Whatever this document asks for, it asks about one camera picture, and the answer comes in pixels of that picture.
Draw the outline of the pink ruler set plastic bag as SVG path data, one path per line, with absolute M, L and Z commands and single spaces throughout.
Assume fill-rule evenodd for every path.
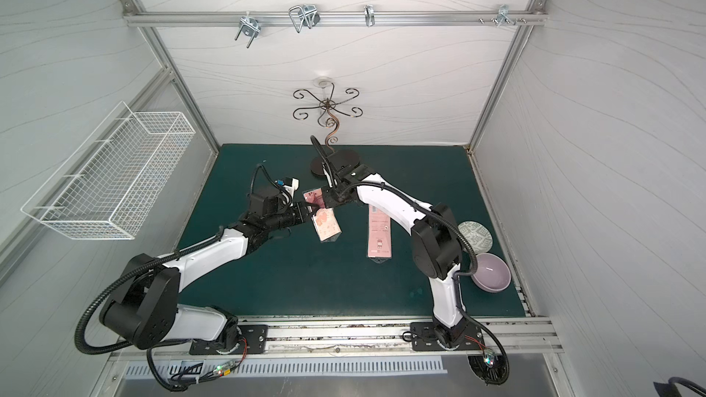
M 314 229 L 322 243 L 332 243 L 341 235 L 334 210 L 327 208 L 322 189 L 303 193 L 304 200 L 313 210 Z

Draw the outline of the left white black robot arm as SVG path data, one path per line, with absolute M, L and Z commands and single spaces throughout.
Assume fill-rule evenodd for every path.
M 296 178 L 278 180 L 250 194 L 246 213 L 215 236 L 169 255 L 131 259 L 94 307 L 101 325 L 121 337 L 115 349 L 149 349 L 181 340 L 233 349 L 237 317 L 214 307 L 182 304 L 180 295 L 217 268 L 253 254 L 274 233 L 307 222 L 308 208 L 294 198 L 298 187 Z

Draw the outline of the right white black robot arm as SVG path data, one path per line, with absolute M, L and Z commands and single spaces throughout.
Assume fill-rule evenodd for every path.
M 328 207 L 358 200 L 385 213 L 410 235 L 415 265 L 429 280 L 437 343 L 447 350 L 458 347 L 469 325 L 459 277 L 470 244 L 450 209 L 407 195 L 365 165 L 338 172 L 329 164 L 321 167 L 328 182 L 324 189 Z

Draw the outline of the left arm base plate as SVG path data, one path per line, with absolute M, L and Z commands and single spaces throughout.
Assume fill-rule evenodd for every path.
M 231 325 L 215 340 L 194 340 L 189 348 L 191 356 L 230 356 L 262 354 L 268 336 L 267 325 Z

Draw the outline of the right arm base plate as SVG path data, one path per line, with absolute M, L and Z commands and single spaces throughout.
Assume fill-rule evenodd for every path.
M 461 321 L 448 328 L 437 321 L 410 323 L 402 333 L 404 342 L 415 352 L 482 351 L 485 341 L 481 328 L 473 323 Z

